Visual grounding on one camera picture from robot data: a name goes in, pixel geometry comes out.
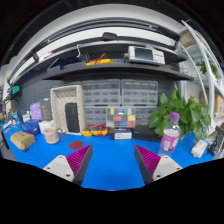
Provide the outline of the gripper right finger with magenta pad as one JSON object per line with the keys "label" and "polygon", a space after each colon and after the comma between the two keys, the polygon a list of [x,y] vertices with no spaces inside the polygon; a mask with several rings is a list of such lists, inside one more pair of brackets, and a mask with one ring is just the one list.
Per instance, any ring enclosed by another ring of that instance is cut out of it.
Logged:
{"label": "gripper right finger with magenta pad", "polygon": [[182,169],[168,155],[159,156],[139,145],[134,147],[134,156],[145,184],[150,184]]}

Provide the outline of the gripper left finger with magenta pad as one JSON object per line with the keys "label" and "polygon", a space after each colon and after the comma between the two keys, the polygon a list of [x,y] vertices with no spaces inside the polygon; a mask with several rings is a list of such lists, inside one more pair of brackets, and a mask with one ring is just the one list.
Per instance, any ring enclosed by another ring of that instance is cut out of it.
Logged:
{"label": "gripper left finger with magenta pad", "polygon": [[81,185],[92,155],[92,146],[88,145],[68,156],[58,155],[44,167],[44,170],[67,181]]}

